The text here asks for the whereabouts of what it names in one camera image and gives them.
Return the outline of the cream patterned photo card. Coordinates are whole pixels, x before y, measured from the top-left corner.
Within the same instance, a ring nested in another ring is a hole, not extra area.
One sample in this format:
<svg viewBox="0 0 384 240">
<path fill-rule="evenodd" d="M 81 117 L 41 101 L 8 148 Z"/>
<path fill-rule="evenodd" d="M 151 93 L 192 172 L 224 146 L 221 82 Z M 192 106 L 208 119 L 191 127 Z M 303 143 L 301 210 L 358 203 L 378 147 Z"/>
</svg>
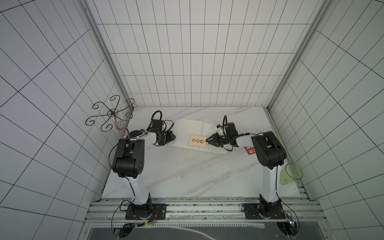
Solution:
<svg viewBox="0 0 384 240">
<path fill-rule="evenodd" d="M 188 146 L 194 148 L 206 149 L 208 143 L 206 143 L 207 136 L 201 135 L 190 135 L 188 140 Z"/>
</svg>

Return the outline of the white photo album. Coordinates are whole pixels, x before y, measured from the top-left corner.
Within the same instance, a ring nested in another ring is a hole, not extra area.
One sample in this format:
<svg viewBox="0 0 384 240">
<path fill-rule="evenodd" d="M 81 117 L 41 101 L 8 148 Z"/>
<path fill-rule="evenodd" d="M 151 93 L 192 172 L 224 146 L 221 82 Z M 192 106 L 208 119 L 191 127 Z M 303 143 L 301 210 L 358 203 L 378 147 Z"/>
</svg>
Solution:
<svg viewBox="0 0 384 240">
<path fill-rule="evenodd" d="M 203 152 L 226 155 L 224 148 L 215 147 L 206 142 L 207 138 L 215 134 L 217 127 L 213 124 L 198 120 L 178 119 L 173 133 L 176 139 L 168 145 L 171 147 L 197 150 Z"/>
</svg>

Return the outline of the red photo card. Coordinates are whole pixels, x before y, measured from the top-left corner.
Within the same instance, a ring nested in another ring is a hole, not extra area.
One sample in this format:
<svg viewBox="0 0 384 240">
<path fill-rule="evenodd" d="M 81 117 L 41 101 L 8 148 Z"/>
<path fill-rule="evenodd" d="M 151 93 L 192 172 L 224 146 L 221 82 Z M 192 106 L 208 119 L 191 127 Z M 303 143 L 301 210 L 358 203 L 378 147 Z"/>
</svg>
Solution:
<svg viewBox="0 0 384 240">
<path fill-rule="evenodd" d="M 245 150 L 247 151 L 248 155 L 253 155 L 256 153 L 254 147 L 245 147 Z"/>
</svg>

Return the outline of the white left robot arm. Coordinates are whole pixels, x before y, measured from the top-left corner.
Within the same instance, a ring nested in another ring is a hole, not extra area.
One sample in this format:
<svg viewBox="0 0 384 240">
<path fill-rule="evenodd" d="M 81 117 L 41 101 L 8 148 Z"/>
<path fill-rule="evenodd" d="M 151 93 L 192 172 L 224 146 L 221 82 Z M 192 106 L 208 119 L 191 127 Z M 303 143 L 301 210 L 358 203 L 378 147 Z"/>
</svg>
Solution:
<svg viewBox="0 0 384 240">
<path fill-rule="evenodd" d="M 151 132 L 145 130 L 133 131 L 117 143 L 117 149 L 111 163 L 111 168 L 120 178 L 128 181 L 132 190 L 132 211 L 152 211 L 152 200 L 147 191 L 141 173 L 145 165 L 145 149 L 147 145 L 162 147 L 176 139 L 172 131 Z"/>
</svg>

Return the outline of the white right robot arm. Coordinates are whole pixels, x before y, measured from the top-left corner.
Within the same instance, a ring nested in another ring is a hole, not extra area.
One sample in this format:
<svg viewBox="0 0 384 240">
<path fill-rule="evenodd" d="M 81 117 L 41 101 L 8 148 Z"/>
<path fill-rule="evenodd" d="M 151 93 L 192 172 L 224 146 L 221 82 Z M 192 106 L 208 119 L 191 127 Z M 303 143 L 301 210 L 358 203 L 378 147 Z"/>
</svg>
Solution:
<svg viewBox="0 0 384 240">
<path fill-rule="evenodd" d="M 278 180 L 287 152 L 273 132 L 239 134 L 234 123 L 223 123 L 217 126 L 217 132 L 208 137 L 206 143 L 218 148 L 225 148 L 226 145 L 234 148 L 253 147 L 257 160 L 264 167 L 258 212 L 266 217 L 282 208 Z"/>
</svg>

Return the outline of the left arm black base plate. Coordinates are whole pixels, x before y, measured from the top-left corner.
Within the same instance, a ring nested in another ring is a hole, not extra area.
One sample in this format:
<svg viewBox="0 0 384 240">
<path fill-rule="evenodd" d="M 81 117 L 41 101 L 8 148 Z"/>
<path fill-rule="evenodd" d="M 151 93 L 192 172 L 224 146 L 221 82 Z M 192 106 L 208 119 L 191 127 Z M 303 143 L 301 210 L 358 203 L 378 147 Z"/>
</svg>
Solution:
<svg viewBox="0 0 384 240">
<path fill-rule="evenodd" d="M 166 218 L 166 204 L 130 205 L 127 209 L 126 220 L 164 220 Z"/>
</svg>

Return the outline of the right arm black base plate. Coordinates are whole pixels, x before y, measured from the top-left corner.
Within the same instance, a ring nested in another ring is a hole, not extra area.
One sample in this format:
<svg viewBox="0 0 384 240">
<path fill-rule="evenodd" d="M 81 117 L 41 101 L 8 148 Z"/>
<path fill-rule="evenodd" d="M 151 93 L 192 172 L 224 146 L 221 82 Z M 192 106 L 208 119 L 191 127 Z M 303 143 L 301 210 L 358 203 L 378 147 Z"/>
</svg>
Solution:
<svg viewBox="0 0 384 240">
<path fill-rule="evenodd" d="M 281 204 L 243 204 L 242 211 L 247 220 L 285 220 Z"/>
</svg>

